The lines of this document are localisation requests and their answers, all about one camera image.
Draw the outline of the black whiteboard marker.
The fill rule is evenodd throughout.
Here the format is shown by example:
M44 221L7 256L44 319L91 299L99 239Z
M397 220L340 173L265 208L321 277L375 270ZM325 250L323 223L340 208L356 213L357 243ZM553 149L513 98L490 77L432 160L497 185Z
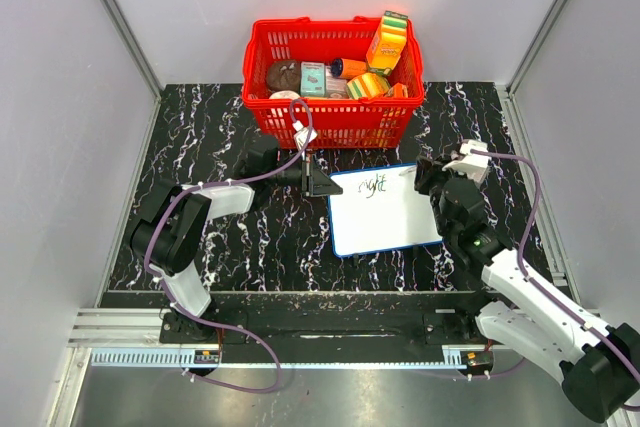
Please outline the black whiteboard marker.
M408 167L399 173L400 176L411 175L416 172L417 168L415 166Z

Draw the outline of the blue framed whiteboard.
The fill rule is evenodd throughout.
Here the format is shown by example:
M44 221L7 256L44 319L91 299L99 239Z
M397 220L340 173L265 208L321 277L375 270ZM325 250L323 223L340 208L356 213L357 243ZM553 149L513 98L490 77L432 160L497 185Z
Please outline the blue framed whiteboard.
M414 190L415 174L400 164L336 172L343 188L329 197L333 252L339 258L440 244L430 200Z

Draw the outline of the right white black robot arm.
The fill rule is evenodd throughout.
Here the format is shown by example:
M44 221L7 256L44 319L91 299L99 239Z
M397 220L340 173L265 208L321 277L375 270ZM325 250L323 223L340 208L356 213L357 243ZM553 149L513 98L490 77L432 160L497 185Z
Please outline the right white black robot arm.
M498 293L480 293L459 313L456 334L468 343L483 337L501 343L544 370L587 419L603 423L615 412L636 411L639 392L639 332L613 326L578 305L524 260L491 226L480 183L489 154L416 161L414 189L428 196L438 234L456 267Z

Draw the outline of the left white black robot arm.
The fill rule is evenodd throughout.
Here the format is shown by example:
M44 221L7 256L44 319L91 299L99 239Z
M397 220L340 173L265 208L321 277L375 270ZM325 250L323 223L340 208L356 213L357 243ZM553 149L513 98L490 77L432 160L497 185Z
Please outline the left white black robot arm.
M165 211L189 186L159 181L143 200L126 233L132 253L143 260L155 230L161 229L149 267L188 311L182 320L182 331L199 343L211 339L217 328L216 303L195 265L206 223L257 209L276 186L298 187L308 197L343 193L343 188L322 172L311 152L298 160L286 158L276 138L270 135L261 135L251 144L234 177L242 183L185 195L165 223L160 222Z

